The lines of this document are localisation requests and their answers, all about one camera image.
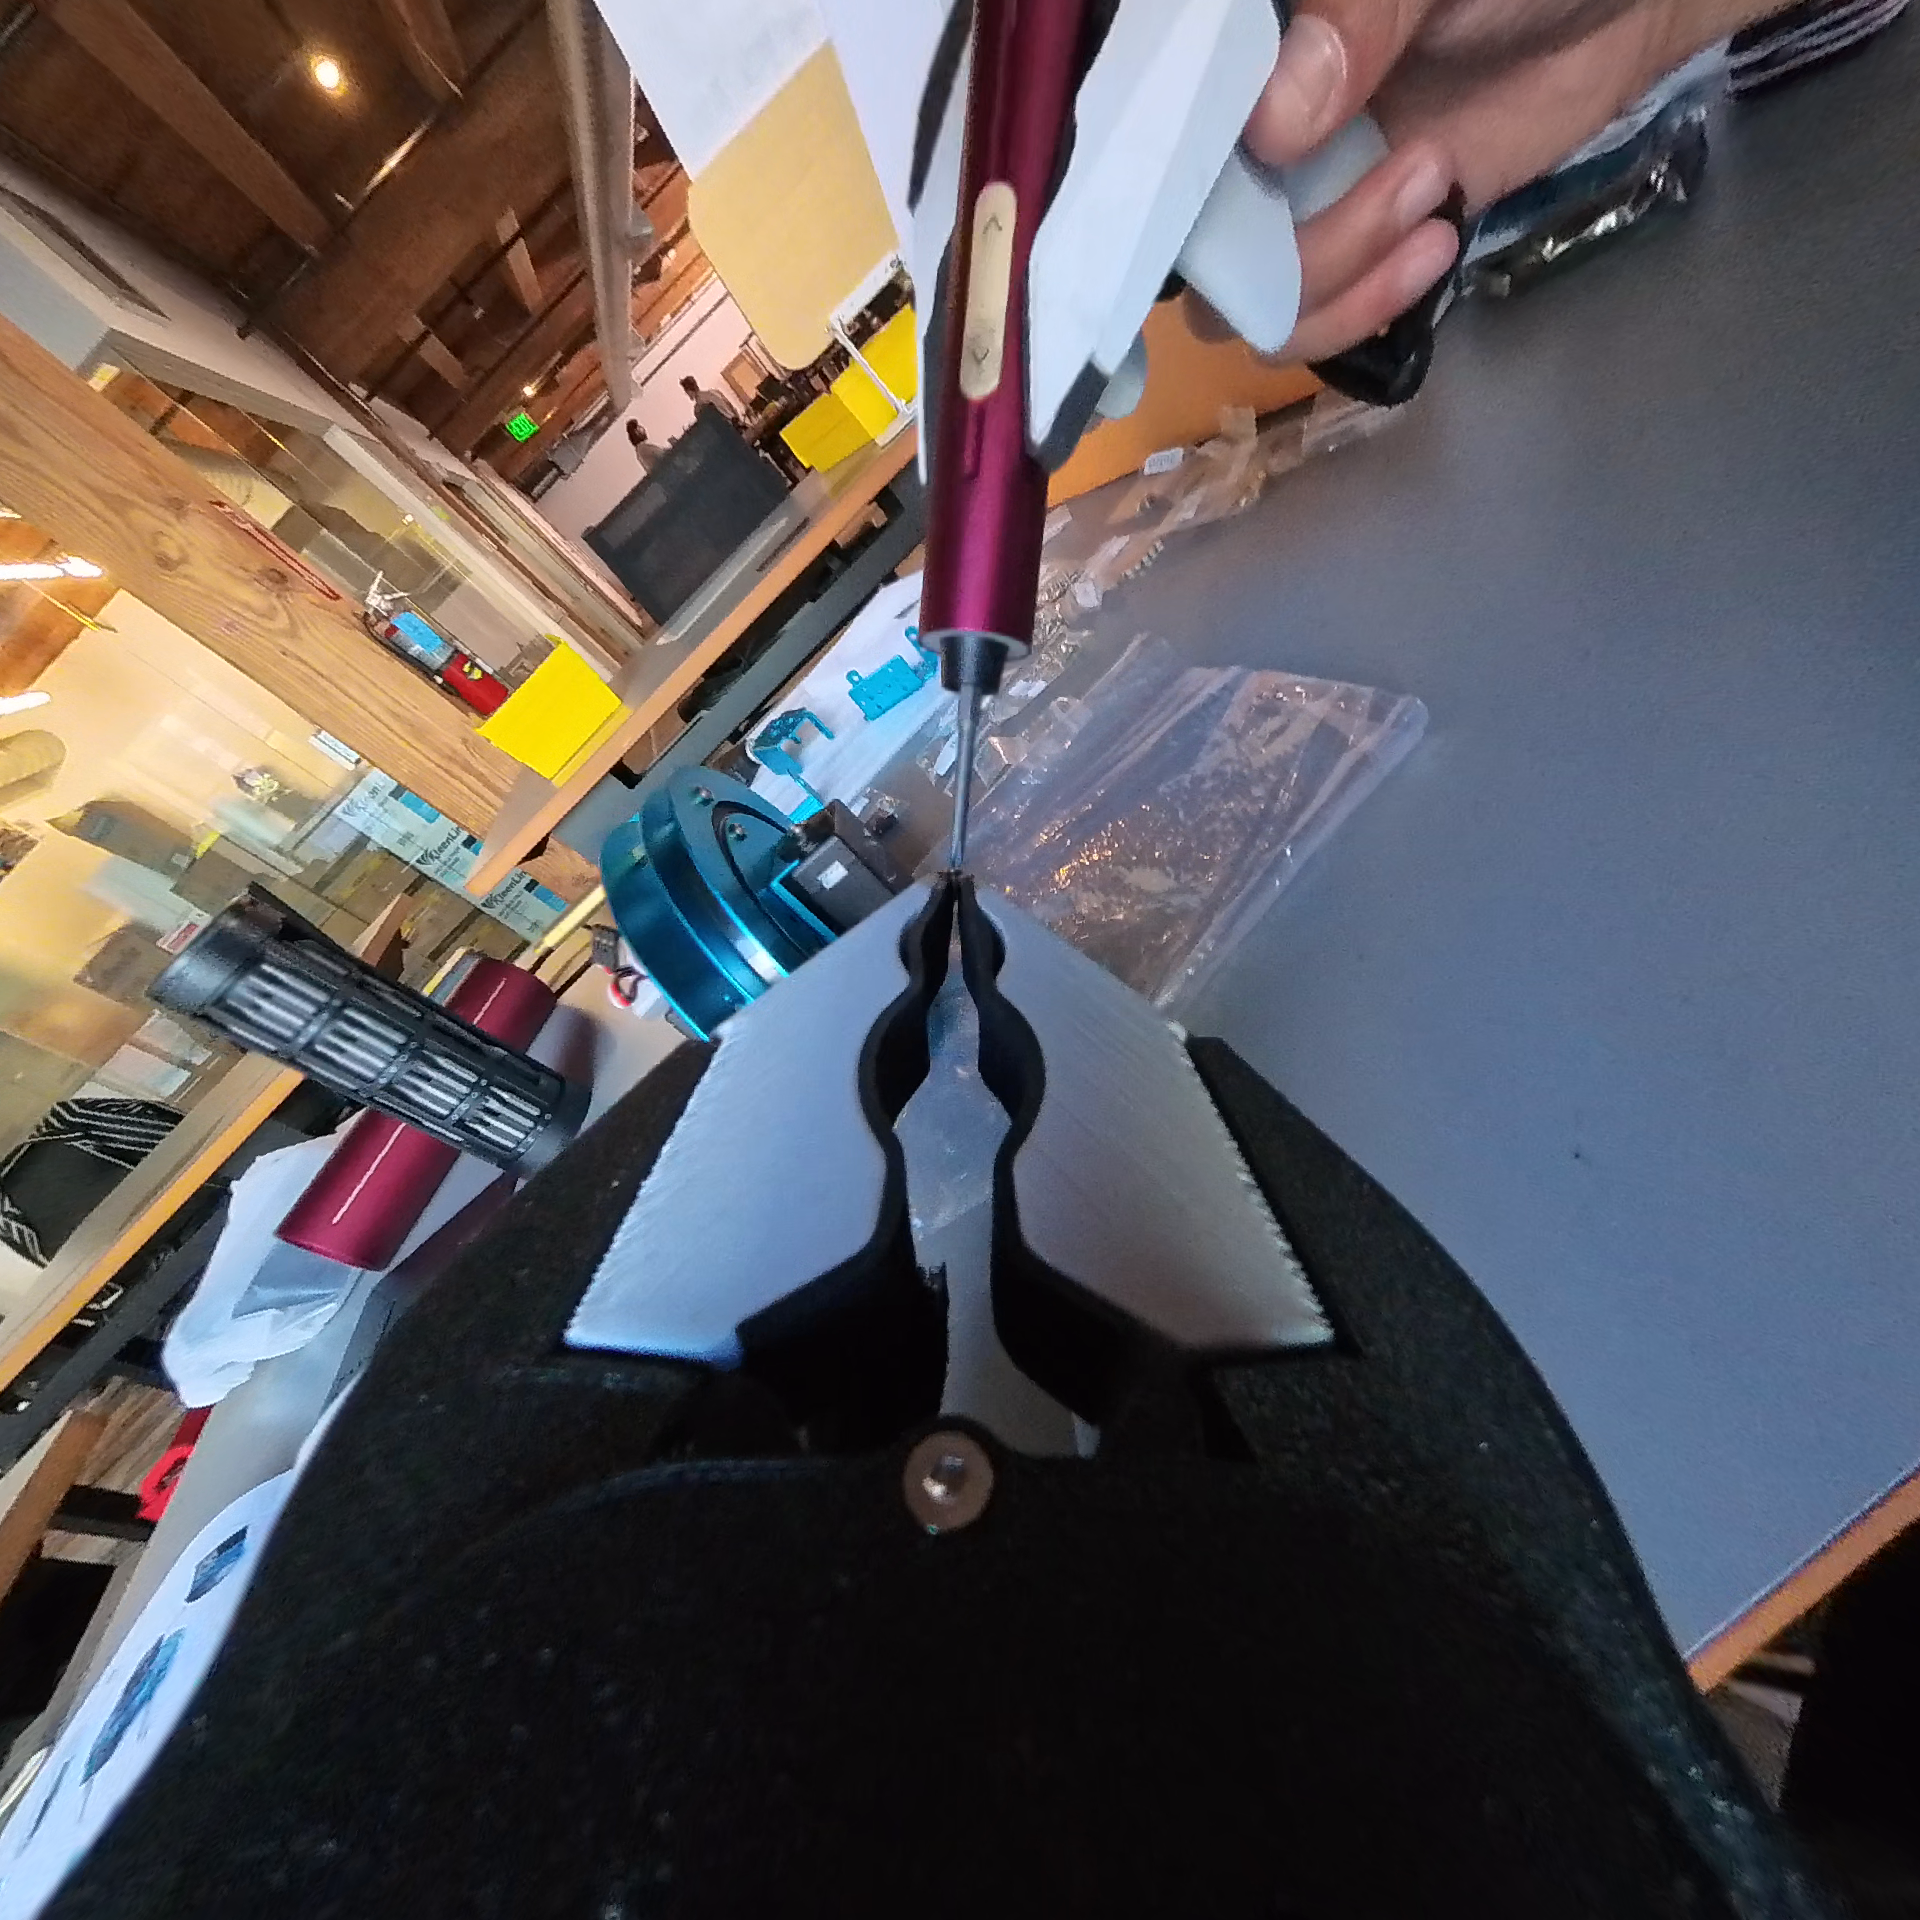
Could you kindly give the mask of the wooden pillar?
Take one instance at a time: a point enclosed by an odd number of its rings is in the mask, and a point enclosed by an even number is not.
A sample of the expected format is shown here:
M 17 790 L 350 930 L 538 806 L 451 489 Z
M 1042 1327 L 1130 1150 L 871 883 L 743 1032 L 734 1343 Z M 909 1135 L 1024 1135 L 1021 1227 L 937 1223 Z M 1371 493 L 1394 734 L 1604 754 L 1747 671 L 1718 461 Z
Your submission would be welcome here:
M 494 834 L 516 764 L 471 707 L 16 322 L 0 322 L 0 493 L 363 764 Z

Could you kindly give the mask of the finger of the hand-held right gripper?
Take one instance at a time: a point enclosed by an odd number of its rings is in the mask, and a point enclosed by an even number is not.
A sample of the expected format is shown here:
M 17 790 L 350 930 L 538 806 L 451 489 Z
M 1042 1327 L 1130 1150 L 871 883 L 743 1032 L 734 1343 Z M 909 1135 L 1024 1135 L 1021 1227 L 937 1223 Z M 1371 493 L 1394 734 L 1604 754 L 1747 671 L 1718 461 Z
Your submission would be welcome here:
M 919 289 L 937 285 L 947 239 L 958 230 L 974 23 L 976 6 L 952 0 L 942 29 L 926 42 L 922 86 L 913 102 L 905 156 L 905 269 Z
M 1034 461 L 1063 461 L 1111 393 L 1142 393 L 1142 322 L 1280 56 L 1264 0 L 1130 0 L 1076 86 L 1071 162 L 1024 269 Z

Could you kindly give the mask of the wood-edged grey desk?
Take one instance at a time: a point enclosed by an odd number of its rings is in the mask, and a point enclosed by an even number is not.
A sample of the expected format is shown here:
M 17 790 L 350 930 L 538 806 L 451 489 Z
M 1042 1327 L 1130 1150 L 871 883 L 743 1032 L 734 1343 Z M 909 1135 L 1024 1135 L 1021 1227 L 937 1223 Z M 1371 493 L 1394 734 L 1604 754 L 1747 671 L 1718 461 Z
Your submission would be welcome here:
M 820 552 L 843 536 L 871 504 L 891 508 L 877 536 L 871 536 L 835 586 L 781 624 L 775 643 L 759 662 L 759 684 L 743 679 L 745 707 L 767 702 L 773 691 L 795 674 L 805 649 L 849 619 L 863 589 L 909 555 L 922 536 L 922 489 L 913 473 L 913 427 L 891 447 L 875 447 L 835 464 L 795 533 L 750 536 L 694 608 L 655 643 L 655 666 L 640 662 L 631 679 L 640 692 L 621 692 L 621 714 L 599 721 L 556 782 L 516 769 L 511 786 L 483 834 L 472 883 L 494 889 L 511 868 L 538 868 L 566 901 L 594 883 L 594 861 L 573 850 L 563 834 L 584 831 L 584 801 L 609 771 L 635 759 L 660 721 L 677 714 L 677 699 L 743 638 L 767 611 L 803 581 Z M 42 1281 L 28 1291 L 17 1313 L 3 1324 L 0 1383 L 3 1410 L 16 1405 L 16 1380 L 35 1371 L 38 1353 L 83 1313 L 133 1260 L 191 1206 L 191 1197 L 275 1120 L 275 1107 L 303 1087 L 297 1068 L 245 1054 L 227 1078 L 208 1096 L 208 1107 L 180 1120 L 157 1155 L 127 1171 L 107 1206 L 60 1251 Z

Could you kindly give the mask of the yellow plastic bin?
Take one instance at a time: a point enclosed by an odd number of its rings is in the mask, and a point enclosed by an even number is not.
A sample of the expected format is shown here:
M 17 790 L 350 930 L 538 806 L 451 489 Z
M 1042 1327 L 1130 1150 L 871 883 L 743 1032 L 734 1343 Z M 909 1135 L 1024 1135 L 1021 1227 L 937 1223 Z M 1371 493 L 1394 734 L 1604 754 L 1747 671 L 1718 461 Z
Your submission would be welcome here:
M 617 684 L 573 643 L 552 643 L 552 655 L 477 721 L 472 736 L 511 759 L 523 771 L 563 786 L 621 720 L 623 702 Z
M 891 447 L 913 421 L 919 404 L 919 313 L 899 307 L 849 368 L 815 398 L 791 427 L 781 427 L 787 454 L 824 473 L 860 454 L 863 447 Z

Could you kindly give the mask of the black screwdriver bit holder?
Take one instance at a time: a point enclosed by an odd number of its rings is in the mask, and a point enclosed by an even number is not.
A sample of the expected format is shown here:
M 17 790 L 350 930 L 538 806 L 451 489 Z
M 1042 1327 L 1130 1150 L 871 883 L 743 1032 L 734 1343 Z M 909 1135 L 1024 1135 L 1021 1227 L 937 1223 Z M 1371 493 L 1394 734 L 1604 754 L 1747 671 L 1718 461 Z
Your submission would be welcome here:
M 151 1004 L 456 1155 L 532 1176 L 591 1090 L 333 945 L 260 883 L 157 974 Z

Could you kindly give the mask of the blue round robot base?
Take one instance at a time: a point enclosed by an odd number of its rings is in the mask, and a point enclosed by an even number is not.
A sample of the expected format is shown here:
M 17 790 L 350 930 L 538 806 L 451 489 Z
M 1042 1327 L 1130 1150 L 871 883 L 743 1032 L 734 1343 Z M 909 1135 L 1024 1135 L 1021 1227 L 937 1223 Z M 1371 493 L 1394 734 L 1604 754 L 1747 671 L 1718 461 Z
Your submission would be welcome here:
M 606 834 L 599 883 L 667 1019 L 715 1040 L 909 873 L 843 801 L 791 820 L 745 782 L 677 769 Z

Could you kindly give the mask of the clear plastic bag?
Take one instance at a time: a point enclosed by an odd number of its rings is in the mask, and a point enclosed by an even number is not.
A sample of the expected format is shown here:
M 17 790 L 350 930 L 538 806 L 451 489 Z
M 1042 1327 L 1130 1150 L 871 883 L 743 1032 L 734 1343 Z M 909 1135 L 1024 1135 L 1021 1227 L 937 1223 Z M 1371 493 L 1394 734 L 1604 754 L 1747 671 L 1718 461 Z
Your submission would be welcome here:
M 985 734 L 968 868 L 1172 1016 L 1420 746 L 1426 702 L 1162 637 L 1086 666 Z

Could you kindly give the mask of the red cylindrical case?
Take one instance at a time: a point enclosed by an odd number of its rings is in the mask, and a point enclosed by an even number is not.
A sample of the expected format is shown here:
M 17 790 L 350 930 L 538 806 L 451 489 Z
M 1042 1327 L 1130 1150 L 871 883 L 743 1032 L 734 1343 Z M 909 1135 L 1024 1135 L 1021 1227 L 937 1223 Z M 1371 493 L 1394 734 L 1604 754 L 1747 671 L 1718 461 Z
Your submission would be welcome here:
M 556 1010 L 556 986 L 538 974 L 472 960 L 439 1005 L 504 1045 L 532 1045 Z M 303 1197 L 276 1223 L 276 1242 L 350 1269 L 385 1269 L 461 1155 L 413 1124 L 364 1107 Z

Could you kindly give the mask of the gold rounded board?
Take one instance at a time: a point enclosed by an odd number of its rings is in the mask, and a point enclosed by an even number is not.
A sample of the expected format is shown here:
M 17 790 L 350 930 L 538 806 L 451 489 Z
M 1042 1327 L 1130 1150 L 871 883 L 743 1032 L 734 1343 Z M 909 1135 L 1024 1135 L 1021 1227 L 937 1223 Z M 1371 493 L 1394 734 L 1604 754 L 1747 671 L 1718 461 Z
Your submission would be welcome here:
M 899 263 L 871 144 L 831 42 L 689 180 L 689 235 L 775 370 L 805 370 Z

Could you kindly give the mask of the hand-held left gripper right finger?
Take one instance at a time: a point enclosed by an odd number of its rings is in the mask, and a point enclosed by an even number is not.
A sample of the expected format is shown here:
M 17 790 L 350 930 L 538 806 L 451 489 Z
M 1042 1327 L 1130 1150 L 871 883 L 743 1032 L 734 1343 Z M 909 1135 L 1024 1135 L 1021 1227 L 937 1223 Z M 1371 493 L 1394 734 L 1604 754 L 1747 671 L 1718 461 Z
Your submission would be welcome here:
M 1185 1032 L 1009 901 L 958 879 L 958 961 L 992 1155 L 992 1324 L 1080 1426 L 1219 1365 L 1333 1350 L 1280 1215 L 1206 1090 Z

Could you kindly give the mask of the blank white card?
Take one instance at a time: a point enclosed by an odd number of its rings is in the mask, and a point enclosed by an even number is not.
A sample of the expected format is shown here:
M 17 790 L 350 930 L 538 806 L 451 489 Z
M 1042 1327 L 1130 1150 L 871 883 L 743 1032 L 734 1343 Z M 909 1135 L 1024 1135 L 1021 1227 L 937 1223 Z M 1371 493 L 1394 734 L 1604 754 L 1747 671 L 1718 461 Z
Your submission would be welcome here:
M 855 100 L 909 83 L 922 56 L 913 6 L 882 0 L 599 0 L 623 70 L 689 178 L 835 47 Z

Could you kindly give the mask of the group of blue metal brackets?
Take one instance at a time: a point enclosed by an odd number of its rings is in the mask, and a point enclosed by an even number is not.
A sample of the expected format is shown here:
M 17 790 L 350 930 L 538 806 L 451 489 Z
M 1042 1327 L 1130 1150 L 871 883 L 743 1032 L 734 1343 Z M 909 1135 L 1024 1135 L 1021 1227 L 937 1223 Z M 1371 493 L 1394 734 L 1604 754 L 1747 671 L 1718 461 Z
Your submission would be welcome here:
M 849 671 L 843 674 L 843 692 L 849 692 L 855 721 L 877 721 L 891 707 L 909 702 L 933 674 L 937 674 L 937 662 L 922 655 L 922 649 L 913 662 L 891 655 L 871 674 Z M 805 746 L 815 736 L 835 741 L 842 734 L 849 734 L 849 721 L 831 721 L 815 707 L 781 707 L 775 720 L 767 720 L 750 734 L 745 759 L 762 771 L 809 790 L 809 782 L 805 782 Z

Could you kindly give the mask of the white and orange open box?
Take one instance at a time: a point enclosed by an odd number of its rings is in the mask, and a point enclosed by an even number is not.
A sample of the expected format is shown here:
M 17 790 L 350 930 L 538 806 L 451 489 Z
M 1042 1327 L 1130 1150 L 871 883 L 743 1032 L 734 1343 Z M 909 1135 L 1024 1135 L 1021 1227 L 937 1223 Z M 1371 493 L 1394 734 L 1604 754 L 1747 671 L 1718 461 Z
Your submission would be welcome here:
M 1273 368 L 1242 342 L 1197 342 L 1194 351 L 1151 348 L 1146 388 L 1124 421 L 1093 421 L 1071 464 L 1052 473 L 1045 504 L 1058 508 L 1142 470 L 1146 454 L 1219 436 L 1229 412 L 1256 421 L 1315 401 L 1324 383 L 1306 368 Z

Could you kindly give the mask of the white foam sheet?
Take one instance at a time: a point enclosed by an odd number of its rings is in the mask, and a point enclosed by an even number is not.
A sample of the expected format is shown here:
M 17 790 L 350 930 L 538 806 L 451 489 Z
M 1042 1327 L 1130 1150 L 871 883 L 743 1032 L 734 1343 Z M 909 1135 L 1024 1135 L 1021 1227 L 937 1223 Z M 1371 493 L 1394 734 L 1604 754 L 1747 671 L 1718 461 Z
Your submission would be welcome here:
M 882 581 L 863 611 L 805 666 L 795 684 L 787 684 L 773 707 L 745 729 L 750 734 L 781 707 L 815 707 L 831 721 L 849 721 L 835 741 L 815 736 L 805 746 L 805 786 L 762 771 L 750 759 L 750 790 L 773 801 L 781 815 L 805 820 L 824 801 L 860 801 L 877 771 L 922 736 L 952 734 L 952 692 L 942 674 L 933 674 L 909 702 L 891 707 L 877 721 L 855 721 L 843 674 L 877 671 L 891 655 L 913 662 L 922 649 L 919 629 L 922 577 L 909 570 Z

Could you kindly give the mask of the crumpled white plastic wrap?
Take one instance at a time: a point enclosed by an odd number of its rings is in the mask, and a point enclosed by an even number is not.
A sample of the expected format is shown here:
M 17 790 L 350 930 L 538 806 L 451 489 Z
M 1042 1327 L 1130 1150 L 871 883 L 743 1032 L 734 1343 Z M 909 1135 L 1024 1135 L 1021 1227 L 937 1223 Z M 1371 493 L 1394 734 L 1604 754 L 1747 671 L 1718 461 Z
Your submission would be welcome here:
M 307 1350 L 374 1269 L 276 1242 L 276 1223 L 312 1189 L 333 1140 L 263 1155 L 235 1189 L 199 1286 L 159 1338 L 180 1405 L 213 1405 L 260 1365 Z

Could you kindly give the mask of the red electric screwdriver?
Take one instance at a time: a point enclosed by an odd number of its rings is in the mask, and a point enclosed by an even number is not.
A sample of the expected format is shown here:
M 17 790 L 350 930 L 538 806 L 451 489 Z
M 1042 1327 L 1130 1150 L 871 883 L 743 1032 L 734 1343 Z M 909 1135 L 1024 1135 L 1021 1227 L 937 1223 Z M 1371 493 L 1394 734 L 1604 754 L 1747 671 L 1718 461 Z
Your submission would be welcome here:
M 1076 91 L 1080 6 L 974 6 L 942 307 L 926 333 L 922 638 L 958 702 L 947 873 L 968 868 L 982 707 L 1032 649 L 1045 470 L 1024 404 L 1024 269 Z

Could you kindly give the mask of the person's right hand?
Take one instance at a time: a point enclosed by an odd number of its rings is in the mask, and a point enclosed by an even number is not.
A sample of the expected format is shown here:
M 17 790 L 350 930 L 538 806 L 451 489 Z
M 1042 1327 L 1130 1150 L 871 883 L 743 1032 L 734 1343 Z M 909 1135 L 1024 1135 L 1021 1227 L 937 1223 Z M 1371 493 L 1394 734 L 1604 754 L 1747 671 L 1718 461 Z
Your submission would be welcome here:
M 1547 178 L 1702 47 L 1765 22 L 1765 0 L 1308 0 L 1280 34 L 1245 145 L 1315 156 L 1369 113 L 1387 156 L 1301 224 L 1301 322 L 1280 362 L 1327 362 L 1439 285 L 1444 213 Z

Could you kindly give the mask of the stack of cardboard boxes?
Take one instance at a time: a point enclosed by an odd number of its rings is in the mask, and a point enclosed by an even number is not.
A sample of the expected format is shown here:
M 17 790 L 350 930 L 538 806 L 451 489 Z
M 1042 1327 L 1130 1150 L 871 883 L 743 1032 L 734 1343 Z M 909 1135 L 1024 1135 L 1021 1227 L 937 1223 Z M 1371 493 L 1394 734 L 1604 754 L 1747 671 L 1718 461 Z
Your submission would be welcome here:
M 511 868 L 471 896 L 477 839 L 380 771 L 292 782 L 275 764 L 213 769 L 213 797 L 83 790 L 3 813 L 3 1045 L 110 1054 L 151 1016 L 151 984 L 240 896 L 260 889 L 357 945 L 407 905 L 409 969 L 477 945 L 516 953 L 566 909 Z

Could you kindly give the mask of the printed assembly instruction sheet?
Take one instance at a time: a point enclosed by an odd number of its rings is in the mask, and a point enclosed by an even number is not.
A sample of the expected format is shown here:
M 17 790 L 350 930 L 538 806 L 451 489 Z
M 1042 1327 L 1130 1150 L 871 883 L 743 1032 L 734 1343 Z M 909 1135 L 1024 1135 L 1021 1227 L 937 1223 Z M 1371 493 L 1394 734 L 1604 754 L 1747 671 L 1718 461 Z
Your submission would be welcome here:
M 292 1469 L 227 1499 L 168 1569 L 64 1718 L 0 1838 L 0 1912 L 38 1915 L 107 1832 L 193 1701 L 292 1497 Z

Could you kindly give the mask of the silver duct with capped end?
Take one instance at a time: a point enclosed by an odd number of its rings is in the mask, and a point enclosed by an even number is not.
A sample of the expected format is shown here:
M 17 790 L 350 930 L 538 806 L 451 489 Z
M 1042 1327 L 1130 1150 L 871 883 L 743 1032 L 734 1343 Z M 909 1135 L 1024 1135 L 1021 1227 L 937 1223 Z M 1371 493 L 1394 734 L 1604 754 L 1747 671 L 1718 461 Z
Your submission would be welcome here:
M 609 412 L 635 401 L 635 263 L 655 224 L 635 204 L 635 75 L 591 0 L 545 0 L 545 39 L 573 162 L 573 210 L 584 245 L 591 329 Z

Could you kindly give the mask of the red fire extinguisher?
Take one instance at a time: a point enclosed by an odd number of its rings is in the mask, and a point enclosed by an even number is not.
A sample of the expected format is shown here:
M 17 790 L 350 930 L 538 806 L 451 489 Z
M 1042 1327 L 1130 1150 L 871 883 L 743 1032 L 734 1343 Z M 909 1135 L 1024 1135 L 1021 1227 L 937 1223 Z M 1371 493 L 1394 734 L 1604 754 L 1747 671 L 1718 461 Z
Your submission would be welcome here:
M 483 671 L 471 649 L 461 649 L 451 637 L 439 637 L 422 611 L 409 608 L 372 608 L 364 629 L 409 662 L 422 674 L 446 684 L 464 707 L 494 714 L 506 702 L 506 684 Z

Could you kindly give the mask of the striped jacket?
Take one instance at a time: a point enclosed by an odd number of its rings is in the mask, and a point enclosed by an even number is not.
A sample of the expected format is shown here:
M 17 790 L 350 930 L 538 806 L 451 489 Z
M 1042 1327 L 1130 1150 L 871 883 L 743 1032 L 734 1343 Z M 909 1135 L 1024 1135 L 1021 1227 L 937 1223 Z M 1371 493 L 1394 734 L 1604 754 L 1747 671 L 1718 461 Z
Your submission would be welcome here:
M 28 1266 L 83 1227 L 100 1197 L 170 1140 L 180 1107 L 127 1096 L 71 1096 L 0 1157 L 0 1242 Z

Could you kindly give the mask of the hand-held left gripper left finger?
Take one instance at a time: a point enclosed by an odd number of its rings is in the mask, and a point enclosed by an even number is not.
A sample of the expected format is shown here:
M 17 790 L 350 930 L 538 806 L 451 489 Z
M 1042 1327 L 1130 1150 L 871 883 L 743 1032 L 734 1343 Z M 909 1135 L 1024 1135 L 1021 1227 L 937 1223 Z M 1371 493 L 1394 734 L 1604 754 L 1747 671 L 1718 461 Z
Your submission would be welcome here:
M 947 1297 L 913 1254 L 899 1113 L 947 938 L 952 889 L 909 883 L 717 1032 L 566 1350 L 745 1371 L 835 1444 L 937 1410 Z

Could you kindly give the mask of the bag of dark hardware parts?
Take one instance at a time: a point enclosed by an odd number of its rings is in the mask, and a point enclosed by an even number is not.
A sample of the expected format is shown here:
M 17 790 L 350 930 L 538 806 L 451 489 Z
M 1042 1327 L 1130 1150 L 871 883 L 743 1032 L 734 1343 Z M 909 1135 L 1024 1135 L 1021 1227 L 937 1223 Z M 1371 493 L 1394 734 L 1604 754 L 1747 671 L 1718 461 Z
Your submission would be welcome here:
M 1467 298 L 1514 298 L 1702 195 L 1711 109 L 1677 102 L 1627 144 L 1495 199 L 1456 269 Z

